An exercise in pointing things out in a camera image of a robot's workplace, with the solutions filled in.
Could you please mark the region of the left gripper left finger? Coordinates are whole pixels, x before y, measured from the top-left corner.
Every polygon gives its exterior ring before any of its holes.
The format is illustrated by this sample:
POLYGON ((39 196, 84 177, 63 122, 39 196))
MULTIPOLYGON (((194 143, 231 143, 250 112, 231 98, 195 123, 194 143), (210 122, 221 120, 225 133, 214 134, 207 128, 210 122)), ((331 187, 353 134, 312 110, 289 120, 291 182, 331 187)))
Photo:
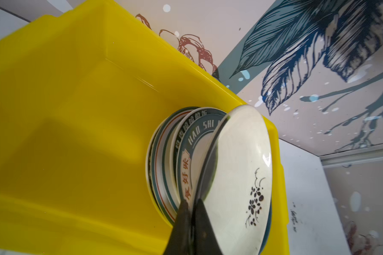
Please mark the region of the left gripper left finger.
POLYGON ((192 219, 188 202, 183 199, 177 212, 169 242, 164 251, 164 255, 190 255, 190 233, 192 219))

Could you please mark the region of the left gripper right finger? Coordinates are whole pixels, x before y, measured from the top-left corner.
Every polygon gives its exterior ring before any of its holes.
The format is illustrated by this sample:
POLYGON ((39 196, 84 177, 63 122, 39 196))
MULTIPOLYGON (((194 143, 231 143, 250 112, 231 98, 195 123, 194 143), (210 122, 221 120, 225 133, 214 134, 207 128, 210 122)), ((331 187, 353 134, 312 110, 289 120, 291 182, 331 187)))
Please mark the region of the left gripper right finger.
POLYGON ((195 255, 222 255, 202 199, 193 211, 193 248, 195 255))

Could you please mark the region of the cream plate dark smudge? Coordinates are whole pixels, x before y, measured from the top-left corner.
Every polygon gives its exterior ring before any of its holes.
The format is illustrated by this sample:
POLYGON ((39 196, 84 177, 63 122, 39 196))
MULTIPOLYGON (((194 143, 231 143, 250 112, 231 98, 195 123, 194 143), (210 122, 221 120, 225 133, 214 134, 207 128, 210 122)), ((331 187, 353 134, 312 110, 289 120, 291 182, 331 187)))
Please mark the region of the cream plate dark smudge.
POLYGON ((258 255, 270 232, 272 153, 262 115, 228 113, 209 144, 194 206, 202 199, 222 255, 258 255))

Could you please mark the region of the dark lettered rim white plate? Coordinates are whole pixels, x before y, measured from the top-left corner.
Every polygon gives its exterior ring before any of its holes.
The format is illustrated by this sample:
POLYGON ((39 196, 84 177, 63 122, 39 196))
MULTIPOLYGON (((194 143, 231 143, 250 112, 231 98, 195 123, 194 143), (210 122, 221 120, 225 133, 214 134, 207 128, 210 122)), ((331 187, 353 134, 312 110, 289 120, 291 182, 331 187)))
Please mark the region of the dark lettered rim white plate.
POLYGON ((183 188, 181 200, 191 202, 200 177, 201 163, 208 143, 220 121, 225 116, 206 115, 196 120, 183 138, 178 156, 180 184, 183 188))

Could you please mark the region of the medium green rimmed white plate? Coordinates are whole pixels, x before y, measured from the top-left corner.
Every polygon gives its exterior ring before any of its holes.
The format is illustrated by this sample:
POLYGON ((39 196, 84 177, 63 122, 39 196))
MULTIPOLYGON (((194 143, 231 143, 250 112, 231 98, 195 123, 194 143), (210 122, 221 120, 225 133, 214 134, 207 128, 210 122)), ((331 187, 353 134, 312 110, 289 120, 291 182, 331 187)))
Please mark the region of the medium green rimmed white plate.
POLYGON ((179 123, 176 125, 175 130, 172 132, 172 139, 171 139, 171 147, 170 147, 170 172, 172 173, 174 184, 176 186, 176 191, 180 194, 182 192, 182 184, 180 184, 180 170, 178 170, 178 156, 181 144, 183 142, 183 138, 185 136, 185 133, 189 129, 189 127, 198 119, 200 119, 203 116, 206 115, 219 115, 219 116, 225 116, 225 112, 213 108, 213 107, 191 107, 186 109, 186 113, 182 113, 180 117, 179 123))

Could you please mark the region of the teal patterned round plate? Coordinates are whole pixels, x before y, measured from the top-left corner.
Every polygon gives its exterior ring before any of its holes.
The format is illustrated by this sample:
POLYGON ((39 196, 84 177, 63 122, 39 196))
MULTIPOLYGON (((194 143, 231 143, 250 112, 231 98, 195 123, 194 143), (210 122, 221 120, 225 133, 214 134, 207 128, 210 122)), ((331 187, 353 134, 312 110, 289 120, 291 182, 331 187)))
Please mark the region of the teal patterned round plate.
POLYGON ((145 172, 148 191, 157 212, 169 226, 174 225, 180 202, 166 157, 170 156, 171 137, 177 125, 195 109, 182 108, 163 120, 155 129, 147 149, 145 172))

